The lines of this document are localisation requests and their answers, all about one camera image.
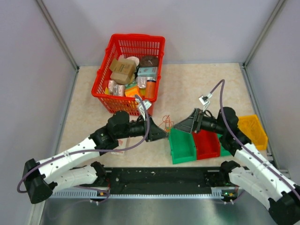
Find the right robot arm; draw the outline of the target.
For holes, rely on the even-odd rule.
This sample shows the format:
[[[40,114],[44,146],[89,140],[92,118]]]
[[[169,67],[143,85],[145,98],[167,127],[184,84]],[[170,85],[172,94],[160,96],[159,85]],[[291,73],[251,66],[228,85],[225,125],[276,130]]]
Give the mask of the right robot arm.
[[[222,107],[218,116],[209,117],[196,108],[174,128],[186,133],[201,130],[220,135],[225,150],[242,162],[224,161],[219,170],[223,185],[237,185],[257,199],[278,225],[293,225],[300,220],[300,187],[270,163],[239,129],[236,112]]]

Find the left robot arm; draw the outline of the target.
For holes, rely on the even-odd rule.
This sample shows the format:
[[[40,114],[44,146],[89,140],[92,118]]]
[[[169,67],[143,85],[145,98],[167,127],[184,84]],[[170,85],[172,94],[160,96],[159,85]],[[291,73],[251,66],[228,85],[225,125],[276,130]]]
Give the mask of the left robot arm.
[[[119,151],[119,140],[141,136],[141,142],[152,142],[168,137],[168,133],[155,124],[151,116],[139,116],[130,120],[125,111],[117,111],[102,128],[90,134],[76,146],[53,157],[25,162],[21,182],[25,186],[32,204],[48,199],[62,189],[79,185],[106,182],[106,171],[102,164],[79,164],[108,152]]]

